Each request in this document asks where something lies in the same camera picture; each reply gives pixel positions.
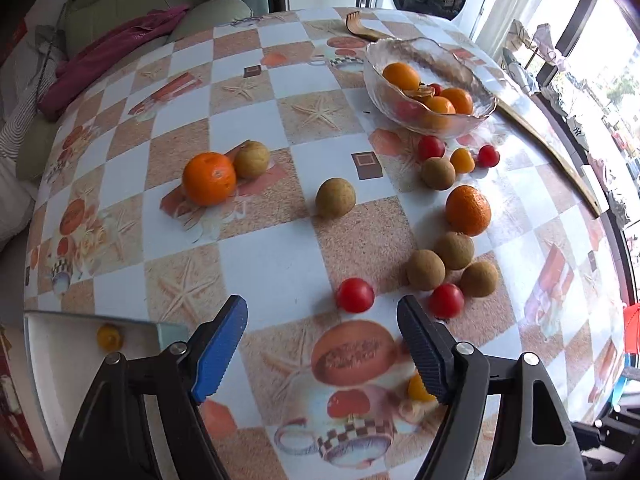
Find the large orange right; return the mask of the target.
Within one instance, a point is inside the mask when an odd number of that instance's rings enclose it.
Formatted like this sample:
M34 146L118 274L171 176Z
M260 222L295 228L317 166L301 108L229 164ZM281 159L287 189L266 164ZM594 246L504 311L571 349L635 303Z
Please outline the large orange right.
M487 198L477 188L459 185L446 199L445 217L454 231L477 236L487 230L491 209Z

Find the orange in bowl right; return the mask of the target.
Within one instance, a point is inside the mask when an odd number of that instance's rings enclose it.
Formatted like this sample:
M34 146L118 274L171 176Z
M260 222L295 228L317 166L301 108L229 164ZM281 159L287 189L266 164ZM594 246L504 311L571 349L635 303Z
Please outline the orange in bowl right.
M457 114L472 115L474 112L474 104L472 96L462 88L446 88L442 89L440 95L447 99Z

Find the brown longan cluster left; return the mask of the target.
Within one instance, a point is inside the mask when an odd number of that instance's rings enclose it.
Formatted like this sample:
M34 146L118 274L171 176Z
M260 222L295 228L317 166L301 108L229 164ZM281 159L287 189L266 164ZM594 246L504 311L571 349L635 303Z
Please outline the brown longan cluster left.
M419 290L433 290L446 278L446 268L436 252L429 249L416 250L407 265L409 283Z

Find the red cherry tomato far right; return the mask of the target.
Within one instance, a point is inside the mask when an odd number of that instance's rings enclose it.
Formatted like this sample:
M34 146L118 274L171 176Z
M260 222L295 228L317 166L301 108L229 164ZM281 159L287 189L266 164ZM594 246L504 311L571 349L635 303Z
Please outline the red cherry tomato far right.
M483 145L477 153L477 165L482 168L492 168L500 162L500 153L491 144Z

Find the white square tray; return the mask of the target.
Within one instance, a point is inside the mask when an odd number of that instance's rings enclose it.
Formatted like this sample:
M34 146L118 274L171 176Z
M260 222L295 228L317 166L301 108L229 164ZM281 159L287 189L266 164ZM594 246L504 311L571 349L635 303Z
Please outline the white square tray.
M189 338L186 326L48 311L24 314L27 362L46 435L58 458L64 456L82 401L106 352L96 341L110 324L124 337L120 352L128 359L155 356L175 341Z

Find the brown longan beside left orange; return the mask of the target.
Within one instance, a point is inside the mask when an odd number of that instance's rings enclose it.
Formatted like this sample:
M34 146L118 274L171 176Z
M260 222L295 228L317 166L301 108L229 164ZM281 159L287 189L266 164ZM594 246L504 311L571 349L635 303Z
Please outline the brown longan beside left orange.
M264 174L270 162L270 151L258 141L244 142L236 152L233 165L240 179L254 180Z

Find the brown longan centre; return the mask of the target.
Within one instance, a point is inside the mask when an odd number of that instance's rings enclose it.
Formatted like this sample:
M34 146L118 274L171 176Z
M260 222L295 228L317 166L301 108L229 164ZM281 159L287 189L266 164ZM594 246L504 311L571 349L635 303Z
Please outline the brown longan centre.
M355 207L354 187L345 179L331 178L322 183L316 196L317 214L326 219L343 217Z

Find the orange in bowl front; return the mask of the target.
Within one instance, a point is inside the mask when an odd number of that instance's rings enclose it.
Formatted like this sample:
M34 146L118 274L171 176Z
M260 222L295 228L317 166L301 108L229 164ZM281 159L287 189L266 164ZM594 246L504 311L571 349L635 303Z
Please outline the orange in bowl front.
M430 96L424 102L425 106L434 113L442 115L456 114L454 104L443 96Z

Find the checkered fruit-print tablecloth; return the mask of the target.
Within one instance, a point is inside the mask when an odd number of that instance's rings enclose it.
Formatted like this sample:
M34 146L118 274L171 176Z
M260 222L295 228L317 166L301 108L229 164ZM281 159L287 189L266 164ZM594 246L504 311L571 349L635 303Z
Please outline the checkered fruit-print tablecloth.
M362 80L362 42L342 9L286 12L166 44L102 78L66 110L40 185L25 310L194 330L230 295L243 339L204 417L238 479L410 479L440 411L408 400L399 353L405 263L447 229L447 196L419 176L416 136L382 115ZM246 141L267 171L236 176L201 207L182 172ZM355 189L343 217L317 214L320 185ZM372 307L337 307L362 278Z

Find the brown longan cluster top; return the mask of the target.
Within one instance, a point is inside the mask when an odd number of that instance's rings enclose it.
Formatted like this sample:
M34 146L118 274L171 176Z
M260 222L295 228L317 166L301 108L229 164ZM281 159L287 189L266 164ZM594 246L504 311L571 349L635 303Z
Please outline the brown longan cluster top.
M450 271L466 268L472 262L474 252L472 238L460 232L447 232L434 245L434 253Z

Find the glass fruit bowl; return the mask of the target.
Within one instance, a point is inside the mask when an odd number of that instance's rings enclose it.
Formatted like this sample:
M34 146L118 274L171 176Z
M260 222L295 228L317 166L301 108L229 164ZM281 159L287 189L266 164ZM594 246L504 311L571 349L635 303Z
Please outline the glass fruit bowl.
M421 77L416 91L401 91L383 77L384 67L401 62ZM376 108L393 122L420 134L455 138L470 132L496 110L492 93L457 55L431 39L380 40L364 50L363 80ZM472 96L472 115L442 115L424 102L442 89L462 88Z

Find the green sofa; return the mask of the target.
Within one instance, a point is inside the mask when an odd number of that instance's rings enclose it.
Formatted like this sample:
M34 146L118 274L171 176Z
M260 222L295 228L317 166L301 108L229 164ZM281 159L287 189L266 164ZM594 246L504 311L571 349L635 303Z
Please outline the green sofa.
M41 177L70 103L104 74L167 41L249 18L243 0L66 0L50 23L17 29L1 57L1 174Z

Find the red cherry tomato by cluster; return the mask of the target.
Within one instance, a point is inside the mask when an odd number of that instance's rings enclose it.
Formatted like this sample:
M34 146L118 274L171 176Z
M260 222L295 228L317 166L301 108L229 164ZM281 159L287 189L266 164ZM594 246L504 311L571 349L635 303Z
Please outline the red cherry tomato by cluster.
M436 287L427 301L428 310L434 318L450 320L458 316L465 304L461 289L452 283L444 283Z

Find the yellow-orange cherry tomato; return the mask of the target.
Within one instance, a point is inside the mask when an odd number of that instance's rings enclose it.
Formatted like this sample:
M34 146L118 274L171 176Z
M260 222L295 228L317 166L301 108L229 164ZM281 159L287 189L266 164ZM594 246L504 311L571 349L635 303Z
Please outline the yellow-orange cherry tomato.
M418 373L414 373L407 386L408 398L414 402L428 403L436 401L436 396L427 391L423 380Z

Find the magenta cloth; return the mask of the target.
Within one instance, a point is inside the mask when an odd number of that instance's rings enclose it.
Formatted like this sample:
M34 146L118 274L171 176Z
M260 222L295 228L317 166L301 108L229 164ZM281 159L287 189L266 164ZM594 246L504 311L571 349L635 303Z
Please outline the magenta cloth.
M107 32L55 71L55 82L38 101L38 110L55 122L85 88L91 86L122 58L144 44L169 35L190 6L152 10Z

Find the large orange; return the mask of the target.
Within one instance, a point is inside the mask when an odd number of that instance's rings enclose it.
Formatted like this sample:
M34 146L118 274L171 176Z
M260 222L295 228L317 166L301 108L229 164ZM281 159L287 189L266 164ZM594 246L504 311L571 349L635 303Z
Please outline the large orange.
M454 231L477 236L487 230L491 209L487 198L477 188L459 185L446 199L445 217Z
M192 157L182 172L182 188L195 205L209 207L223 203L236 188L231 159L220 153L204 152Z

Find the large orange left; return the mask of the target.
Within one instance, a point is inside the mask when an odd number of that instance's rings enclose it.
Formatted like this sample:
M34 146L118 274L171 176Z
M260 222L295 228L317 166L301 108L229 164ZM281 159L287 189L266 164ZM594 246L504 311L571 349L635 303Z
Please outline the large orange left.
M195 205L209 207L223 203L236 188L231 159L220 153L204 152L192 157L182 172L182 188Z

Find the yellow tomato in tray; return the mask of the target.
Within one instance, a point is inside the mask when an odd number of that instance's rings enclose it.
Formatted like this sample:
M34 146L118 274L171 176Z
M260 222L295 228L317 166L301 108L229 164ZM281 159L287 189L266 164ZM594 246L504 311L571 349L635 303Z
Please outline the yellow tomato in tray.
M124 336L113 324L103 324L96 331L96 343L106 353L119 351L124 345Z

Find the brown longan near bowl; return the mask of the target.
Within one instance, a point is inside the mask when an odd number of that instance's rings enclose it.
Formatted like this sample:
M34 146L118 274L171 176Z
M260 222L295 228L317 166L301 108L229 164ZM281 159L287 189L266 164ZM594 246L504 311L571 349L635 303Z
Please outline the brown longan near bowl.
M420 176L432 190L445 191L452 187L457 173L446 157L431 157L422 164Z

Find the striped grey blanket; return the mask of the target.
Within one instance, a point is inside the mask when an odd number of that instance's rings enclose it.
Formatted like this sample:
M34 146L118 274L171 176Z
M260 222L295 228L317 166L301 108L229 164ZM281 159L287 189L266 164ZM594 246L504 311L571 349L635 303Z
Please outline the striped grey blanket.
M49 156L55 124L37 110L37 101L66 60L64 34L38 25L1 64L1 243L24 230L35 207L36 185Z

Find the wooden back scratcher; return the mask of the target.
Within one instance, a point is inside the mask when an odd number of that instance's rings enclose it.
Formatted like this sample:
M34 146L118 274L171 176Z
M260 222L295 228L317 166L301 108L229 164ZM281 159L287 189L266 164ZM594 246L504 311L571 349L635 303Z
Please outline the wooden back scratcher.
M396 37L389 34L384 34L379 30L367 28L362 24L360 20L360 12L352 11L345 16L345 25L351 34L361 39L369 40L370 42L377 42L380 40L396 40ZM495 106L500 112L506 116L514 125L518 125L521 131L523 131L530 140L535 141L542 150L550 157L555 166L564 174L567 181L570 182L575 191L582 196L582 201L588 206L593 218L598 218L602 214L603 210L599 206L593 192L590 191L588 185L585 184L582 177L577 171L570 165L564 157L562 157L558 151L550 145L544 138L538 133L538 131L514 108L507 102L504 102L500 96L492 95Z

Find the red cherry tomato centre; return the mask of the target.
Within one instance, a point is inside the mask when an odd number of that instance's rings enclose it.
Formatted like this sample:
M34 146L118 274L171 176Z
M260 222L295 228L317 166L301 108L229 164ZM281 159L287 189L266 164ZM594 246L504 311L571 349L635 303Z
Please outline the red cherry tomato centre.
M373 306L375 293L362 278L348 278L341 282L335 293L337 307L348 313L363 313Z

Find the orange in bowl back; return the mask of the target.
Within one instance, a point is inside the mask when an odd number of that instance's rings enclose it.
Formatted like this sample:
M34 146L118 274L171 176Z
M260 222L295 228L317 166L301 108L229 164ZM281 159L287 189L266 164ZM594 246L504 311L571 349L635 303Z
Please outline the orange in bowl back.
M416 91L421 84L420 74L406 63L390 63L384 67L382 75L401 91Z

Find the small orange kumquat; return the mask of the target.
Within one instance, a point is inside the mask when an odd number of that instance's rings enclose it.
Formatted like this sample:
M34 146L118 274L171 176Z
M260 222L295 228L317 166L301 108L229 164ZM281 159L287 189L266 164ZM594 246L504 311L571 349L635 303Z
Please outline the small orange kumquat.
M456 174L470 174L475 169L475 160L466 148L457 148L449 157Z

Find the red plastic cup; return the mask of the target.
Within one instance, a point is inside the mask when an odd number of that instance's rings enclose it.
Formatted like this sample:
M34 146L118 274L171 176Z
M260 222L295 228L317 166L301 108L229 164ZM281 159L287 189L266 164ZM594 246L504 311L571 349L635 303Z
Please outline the red plastic cup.
M638 356L640 353L640 304L624 307L625 352Z

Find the red cherry tomato near bowl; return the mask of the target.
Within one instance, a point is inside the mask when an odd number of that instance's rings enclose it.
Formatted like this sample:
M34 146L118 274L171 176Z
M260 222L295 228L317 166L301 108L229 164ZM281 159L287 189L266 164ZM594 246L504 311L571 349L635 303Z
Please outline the red cherry tomato near bowl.
M446 153L446 145L437 136L422 136L418 142L418 159L425 162L430 158L441 158Z

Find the orange in bowl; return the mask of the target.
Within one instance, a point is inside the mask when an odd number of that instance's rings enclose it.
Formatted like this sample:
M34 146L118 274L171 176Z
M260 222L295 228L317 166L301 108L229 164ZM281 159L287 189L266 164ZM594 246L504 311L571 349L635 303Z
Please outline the orange in bowl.
M421 84L420 74L406 63L390 63L384 67L382 75L401 91L416 91Z
M430 96L424 102L425 106L434 113L442 115L456 114L454 104L443 96Z
M474 112L474 104L472 96L462 88L446 88L442 89L440 95L447 99L457 114L472 115Z

